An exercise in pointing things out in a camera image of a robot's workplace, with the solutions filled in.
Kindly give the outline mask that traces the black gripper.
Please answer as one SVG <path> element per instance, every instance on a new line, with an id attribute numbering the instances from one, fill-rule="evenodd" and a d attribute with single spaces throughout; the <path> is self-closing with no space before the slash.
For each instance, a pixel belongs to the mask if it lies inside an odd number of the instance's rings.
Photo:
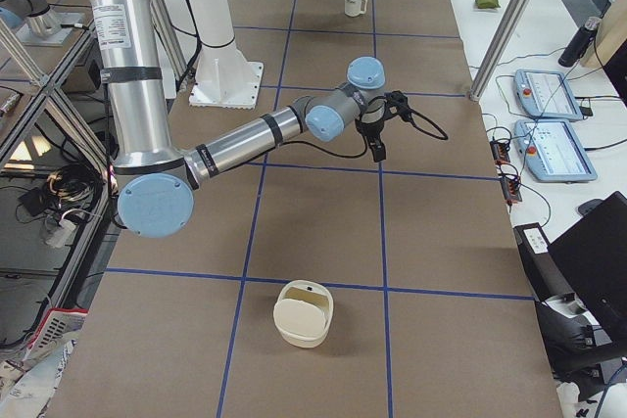
<path id="1" fill-rule="evenodd" d="M 360 119 L 355 121 L 356 130 L 362 136 L 364 142 L 371 151 L 375 161 L 386 160 L 386 147 L 381 141 L 382 121 L 363 122 Z"/>

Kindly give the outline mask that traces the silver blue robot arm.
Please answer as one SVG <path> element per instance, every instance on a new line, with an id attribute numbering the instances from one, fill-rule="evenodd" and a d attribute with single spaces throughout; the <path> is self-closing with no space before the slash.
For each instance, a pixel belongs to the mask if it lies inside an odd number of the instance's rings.
<path id="1" fill-rule="evenodd" d="M 303 132 L 324 142 L 333 140 L 349 123 L 373 111 L 385 85 L 382 64 L 360 57 L 349 64 L 346 81 L 328 95 L 302 98 L 212 142 L 180 150 L 169 133 L 153 0 L 89 2 L 120 143 L 114 162 L 118 212 L 126 228 L 143 237 L 166 237 L 180 230 L 191 217 L 193 192 L 204 180 Z M 203 41 L 194 103 L 253 107 L 263 67 L 248 62 L 238 50 L 227 1 L 190 2 Z"/>

